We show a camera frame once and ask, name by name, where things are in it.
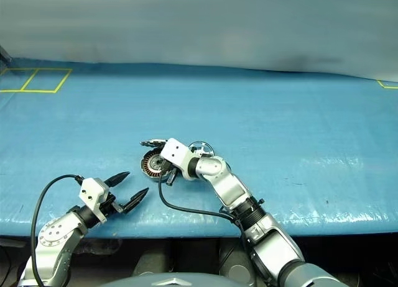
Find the white wall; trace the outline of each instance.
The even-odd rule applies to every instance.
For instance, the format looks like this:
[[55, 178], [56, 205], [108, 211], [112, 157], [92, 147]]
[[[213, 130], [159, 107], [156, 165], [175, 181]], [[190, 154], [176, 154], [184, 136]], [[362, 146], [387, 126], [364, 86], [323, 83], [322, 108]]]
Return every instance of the white wall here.
[[398, 0], [0, 0], [13, 57], [398, 81]]

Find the black cable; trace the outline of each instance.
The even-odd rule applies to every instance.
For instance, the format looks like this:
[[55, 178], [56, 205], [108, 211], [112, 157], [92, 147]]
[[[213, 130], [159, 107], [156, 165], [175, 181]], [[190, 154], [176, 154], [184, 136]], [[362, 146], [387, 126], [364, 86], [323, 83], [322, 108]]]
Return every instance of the black cable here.
[[242, 224], [239, 221], [237, 221], [235, 224], [239, 227], [239, 229], [241, 231], [241, 240], [242, 240], [243, 250], [248, 256], [250, 256], [249, 249], [248, 249], [248, 246], [246, 244], [246, 239], [244, 238], [243, 226], [242, 226]]
[[193, 213], [193, 214], [206, 214], [208, 216], [222, 217], [223, 219], [229, 220], [231, 223], [234, 223], [234, 219], [232, 217], [230, 217], [230, 216], [225, 215], [225, 214], [220, 214], [218, 212], [213, 212], [213, 211], [201, 211], [199, 209], [190, 209], [190, 208], [180, 207], [180, 206], [176, 206], [176, 205], [173, 205], [171, 203], [168, 203], [166, 201], [166, 199], [164, 198], [163, 192], [162, 192], [162, 176], [163, 176], [163, 174], [162, 174], [162, 172], [160, 172], [159, 182], [158, 182], [159, 196], [160, 196], [160, 199], [162, 200], [162, 202], [164, 203], [164, 205], [166, 205], [167, 207], [172, 208], [172, 209], [176, 209], [178, 211], [190, 212], [190, 213]]
[[78, 175], [73, 175], [73, 174], [66, 174], [59, 176], [52, 181], [48, 183], [47, 186], [43, 189], [42, 193], [40, 194], [39, 200], [37, 200], [36, 208], [33, 213], [33, 219], [32, 219], [32, 228], [30, 229], [30, 255], [32, 256], [32, 270], [33, 270], [33, 275], [36, 279], [37, 284], [39, 287], [45, 287], [43, 284], [42, 279], [40, 279], [39, 272], [37, 270], [37, 262], [36, 262], [36, 223], [37, 223], [37, 216], [39, 215], [39, 209], [42, 205], [44, 196], [46, 192], [49, 190], [49, 188], [56, 183], [58, 180], [62, 180], [64, 178], [74, 178], [77, 179], [79, 178]]
[[8, 253], [7, 253], [7, 251], [6, 251], [6, 249], [4, 247], [0, 246], [0, 248], [1, 248], [1, 250], [3, 250], [5, 256], [7, 257], [7, 261], [8, 261], [8, 269], [7, 269], [6, 275], [4, 276], [4, 278], [2, 279], [2, 281], [0, 283], [0, 287], [1, 287], [6, 282], [7, 277], [10, 274], [10, 271], [11, 271], [11, 258], [8, 255]]

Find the robotic arm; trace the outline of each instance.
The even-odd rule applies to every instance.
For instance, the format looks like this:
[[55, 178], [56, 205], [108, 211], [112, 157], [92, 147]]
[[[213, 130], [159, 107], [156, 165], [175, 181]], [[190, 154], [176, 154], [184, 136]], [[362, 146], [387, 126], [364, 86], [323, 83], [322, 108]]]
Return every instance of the robotic arm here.
[[[54, 219], [39, 232], [35, 250], [36, 265], [40, 279], [45, 286], [65, 286], [68, 282], [68, 270], [71, 255], [88, 229], [115, 212], [127, 214], [135, 208], [148, 192], [148, 188], [139, 191], [125, 205], [118, 204], [109, 188], [122, 182], [129, 172], [122, 172], [106, 181], [99, 178], [76, 180], [81, 185], [80, 199], [83, 207], [74, 206], [64, 216]], [[35, 279], [32, 257], [29, 258], [18, 286], [40, 286]]]
[[186, 180], [212, 185], [224, 208], [236, 220], [249, 245], [249, 255], [266, 283], [283, 287], [343, 287], [321, 268], [306, 263], [292, 238], [261, 207], [223, 158], [201, 156], [175, 139], [164, 140], [160, 156]]

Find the yellow tape line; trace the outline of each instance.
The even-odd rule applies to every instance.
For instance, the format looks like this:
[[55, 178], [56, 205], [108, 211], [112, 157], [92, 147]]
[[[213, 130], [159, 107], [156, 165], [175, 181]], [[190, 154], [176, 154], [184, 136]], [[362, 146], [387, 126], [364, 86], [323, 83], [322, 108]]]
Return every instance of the yellow tape line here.
[[384, 83], [382, 82], [382, 81], [380, 81], [380, 80], [376, 80], [379, 84], [380, 84], [380, 86], [381, 87], [383, 87], [383, 88], [387, 88], [387, 89], [398, 89], [398, 86], [388, 86], [388, 85], [384, 85]]
[[[22, 85], [20, 89], [3, 89], [0, 90], [0, 93], [56, 93], [62, 85], [65, 83], [70, 73], [72, 72], [71, 68], [6, 68], [1, 73], [0, 76], [3, 75], [6, 71], [29, 71], [34, 70], [33, 74], [29, 77], [28, 80]], [[57, 85], [54, 90], [44, 90], [44, 89], [26, 89], [29, 83], [33, 80], [36, 74], [39, 71], [68, 71], [67, 74], [62, 78], [61, 82]]]

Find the gear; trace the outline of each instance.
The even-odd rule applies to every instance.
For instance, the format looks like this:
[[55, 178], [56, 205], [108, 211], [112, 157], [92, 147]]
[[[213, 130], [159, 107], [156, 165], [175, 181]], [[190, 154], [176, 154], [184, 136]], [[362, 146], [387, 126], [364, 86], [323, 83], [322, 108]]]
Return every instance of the gear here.
[[[144, 155], [141, 160], [141, 170], [149, 177], [156, 180], [160, 176], [160, 166], [162, 165], [164, 159], [160, 156], [160, 148], [155, 148], [150, 150]], [[166, 172], [163, 176], [164, 180], [167, 180], [170, 172]]]

